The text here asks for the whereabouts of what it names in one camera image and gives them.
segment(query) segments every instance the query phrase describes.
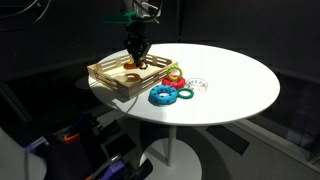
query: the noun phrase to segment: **wooden crate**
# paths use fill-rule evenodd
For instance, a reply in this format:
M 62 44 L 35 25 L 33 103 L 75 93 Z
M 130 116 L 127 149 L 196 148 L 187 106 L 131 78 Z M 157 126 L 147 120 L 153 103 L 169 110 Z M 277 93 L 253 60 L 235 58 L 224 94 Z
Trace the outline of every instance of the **wooden crate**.
M 146 70 L 126 70 L 123 65 L 129 61 L 132 61 L 132 58 L 128 54 L 92 64 L 87 69 L 90 77 L 131 99 L 159 83 L 166 75 L 168 67 L 178 65 L 177 61 L 148 54 Z

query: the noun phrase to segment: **blue ring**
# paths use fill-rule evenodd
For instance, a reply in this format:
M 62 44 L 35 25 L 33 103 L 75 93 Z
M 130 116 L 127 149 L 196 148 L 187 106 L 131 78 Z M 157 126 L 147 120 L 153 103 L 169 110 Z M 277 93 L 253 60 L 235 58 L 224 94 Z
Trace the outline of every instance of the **blue ring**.
M 161 93 L 167 93 L 167 96 L 161 96 Z M 168 85 L 158 85 L 151 89 L 149 98 L 156 104 L 169 105 L 175 103 L 178 97 L 178 91 Z

